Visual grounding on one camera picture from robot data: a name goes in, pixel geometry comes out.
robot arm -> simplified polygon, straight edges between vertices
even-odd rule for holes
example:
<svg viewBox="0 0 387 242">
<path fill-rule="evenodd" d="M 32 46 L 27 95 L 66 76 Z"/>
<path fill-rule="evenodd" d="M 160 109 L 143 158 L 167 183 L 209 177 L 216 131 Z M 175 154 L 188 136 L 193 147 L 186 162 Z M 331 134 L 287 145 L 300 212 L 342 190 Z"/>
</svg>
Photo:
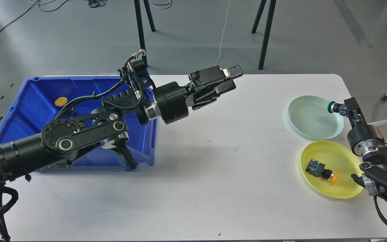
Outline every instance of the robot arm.
<svg viewBox="0 0 387 242">
<path fill-rule="evenodd" d="M 374 196 L 375 207 L 380 219 L 387 225 L 387 220 L 380 212 L 377 197 L 387 202 L 387 146 L 379 129 L 367 124 L 355 98 L 346 99 L 344 104 L 331 102 L 328 112 L 336 112 L 348 117 L 352 129 L 347 134 L 352 152 L 362 157 L 359 165 L 362 174 L 358 177 L 352 174 L 353 180 L 367 189 Z"/>
<path fill-rule="evenodd" d="M 187 117 L 189 106 L 193 110 L 199 109 L 216 101 L 221 94 L 235 89 L 233 80 L 243 75 L 239 66 L 230 69 L 213 66 L 191 73 L 190 82 L 183 87 L 175 82 L 156 87 L 144 62 L 131 62 L 143 55 L 145 51 L 141 49 L 128 59 L 118 70 L 121 80 L 111 89 L 75 98 L 44 126 L 41 133 L 0 145 L 0 193 L 12 196 L 7 205 L 0 205 L 0 232 L 3 230 L 3 239 L 9 240 L 9 236 L 6 228 L 1 226 L 5 225 L 1 218 L 3 220 L 3 214 L 17 200 L 17 192 L 4 186 L 6 181 L 14 181 L 21 176 L 30 181 L 29 173 L 55 163 L 65 163 L 70 167 L 77 158 L 99 146 L 114 150 L 131 169 L 135 169 L 135 161 L 126 147 L 129 136 L 124 115 L 135 112 L 143 126 L 158 117 L 170 124 Z M 126 91 L 108 96 L 123 84 L 128 86 Z M 151 86 L 153 95 L 148 96 L 144 90 Z M 102 106 L 90 115 L 75 116 L 72 113 L 76 104 L 92 99 L 100 100 Z M 92 121 L 92 126 L 88 127 L 87 121 Z"/>
</svg>

yellow round object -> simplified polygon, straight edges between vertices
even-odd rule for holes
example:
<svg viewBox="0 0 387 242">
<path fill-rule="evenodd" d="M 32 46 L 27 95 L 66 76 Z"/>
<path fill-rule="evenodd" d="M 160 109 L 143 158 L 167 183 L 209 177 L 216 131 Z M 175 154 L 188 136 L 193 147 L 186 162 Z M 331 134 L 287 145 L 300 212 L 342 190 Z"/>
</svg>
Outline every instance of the yellow round object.
<svg viewBox="0 0 387 242">
<path fill-rule="evenodd" d="M 55 105 L 58 107 L 63 107 L 68 102 L 68 98 L 62 96 L 55 100 Z"/>
<path fill-rule="evenodd" d="M 334 174 L 334 176 L 331 178 L 331 184 L 333 184 L 333 183 L 338 179 L 338 175 L 339 175 L 338 172 L 336 172 L 336 173 Z"/>
<path fill-rule="evenodd" d="M 325 164 L 325 168 L 338 171 L 334 183 L 315 177 L 305 171 L 311 159 Z M 350 177 L 351 174 L 361 175 L 359 158 L 346 147 L 332 141 L 320 140 L 309 144 L 301 154 L 301 171 L 307 182 L 320 193 L 336 198 L 349 199 L 358 195 L 362 187 Z"/>
</svg>

floor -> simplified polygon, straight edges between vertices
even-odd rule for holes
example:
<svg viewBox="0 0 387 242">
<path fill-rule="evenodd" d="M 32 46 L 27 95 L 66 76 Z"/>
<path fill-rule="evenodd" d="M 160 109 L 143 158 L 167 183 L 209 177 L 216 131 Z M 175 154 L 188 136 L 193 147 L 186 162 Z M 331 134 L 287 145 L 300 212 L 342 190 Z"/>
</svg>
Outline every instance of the floor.
<svg viewBox="0 0 387 242">
<path fill-rule="evenodd" d="M 31 6 L 0 0 L 0 29 Z M 221 67 L 240 65 L 245 74 L 334 73 L 368 122 L 387 119 L 387 102 L 380 99 L 387 92 L 386 0 L 278 1 L 264 70 L 258 59 L 266 12 L 251 33 L 258 6 L 259 0 L 173 0 L 169 9 L 152 7 L 156 32 L 143 8 L 149 73 L 187 75 L 213 66 L 219 56 Z M 132 1 L 109 0 L 92 9 L 71 0 L 54 12 L 34 6 L 0 34 L 0 121 L 26 77 L 115 74 L 138 49 Z M 272 103 L 264 99 L 266 105 Z M 380 130 L 387 141 L 387 126 Z"/>
</svg>

blue storage crate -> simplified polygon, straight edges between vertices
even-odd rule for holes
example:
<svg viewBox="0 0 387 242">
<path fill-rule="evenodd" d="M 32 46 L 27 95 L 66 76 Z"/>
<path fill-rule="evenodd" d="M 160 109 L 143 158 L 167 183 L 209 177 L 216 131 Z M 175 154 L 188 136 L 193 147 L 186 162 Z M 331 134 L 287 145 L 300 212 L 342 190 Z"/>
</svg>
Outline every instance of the blue storage crate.
<svg viewBox="0 0 387 242">
<path fill-rule="evenodd" d="M 119 80 L 119 76 L 26 78 L 1 123 L 0 144 L 40 133 L 44 125 L 54 119 L 61 109 L 55 106 L 57 98 L 64 96 L 70 101 L 82 95 L 92 95 L 93 92 L 101 93 L 114 86 Z M 128 86 L 123 84 L 112 94 L 126 89 Z M 150 89 L 146 92 L 150 98 L 153 98 Z M 75 110 L 78 116 L 88 115 L 100 106 L 100 101 L 90 100 L 76 105 Z M 141 126 L 135 113 L 124 117 L 129 134 L 127 147 L 135 162 L 137 164 L 146 162 L 149 166 L 153 166 L 157 120 Z M 74 165 L 122 165 L 125 170 L 130 170 L 117 153 L 101 147 L 79 158 Z"/>
</svg>

black table leg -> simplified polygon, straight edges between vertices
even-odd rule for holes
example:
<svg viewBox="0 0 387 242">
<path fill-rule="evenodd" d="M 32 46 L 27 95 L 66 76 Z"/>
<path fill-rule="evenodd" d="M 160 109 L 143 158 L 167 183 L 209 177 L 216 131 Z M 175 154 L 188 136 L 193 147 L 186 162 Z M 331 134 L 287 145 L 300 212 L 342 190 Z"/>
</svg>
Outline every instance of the black table leg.
<svg viewBox="0 0 387 242">
<path fill-rule="evenodd" d="M 149 0 L 144 0 L 144 7 L 146 8 L 147 18 L 149 19 L 150 29 L 155 32 L 155 23 L 153 23 L 152 12 L 150 11 Z"/>
<path fill-rule="evenodd" d="M 258 69 L 264 69 L 265 54 L 267 53 L 268 39 L 270 38 L 271 24 L 273 22 L 275 1 L 270 0 L 270 9 L 268 10 L 267 25 L 265 26 L 264 40 L 262 42 L 261 56 L 259 57 Z"/>
<path fill-rule="evenodd" d="M 256 29 L 258 28 L 259 20 L 261 20 L 262 13 L 264 12 L 265 4 L 267 0 L 261 0 L 259 4 L 258 13 L 256 14 L 255 22 L 253 23 L 252 34 L 256 33 Z"/>
<path fill-rule="evenodd" d="M 140 48 L 146 49 L 146 43 L 144 42 L 144 32 L 143 32 L 143 20 L 141 19 L 141 9 L 140 9 L 140 0 L 134 0 L 135 5 L 135 15 L 137 17 L 137 28 L 138 28 L 138 37 L 140 38 Z M 141 59 L 147 66 L 147 57 L 142 56 Z"/>
</svg>

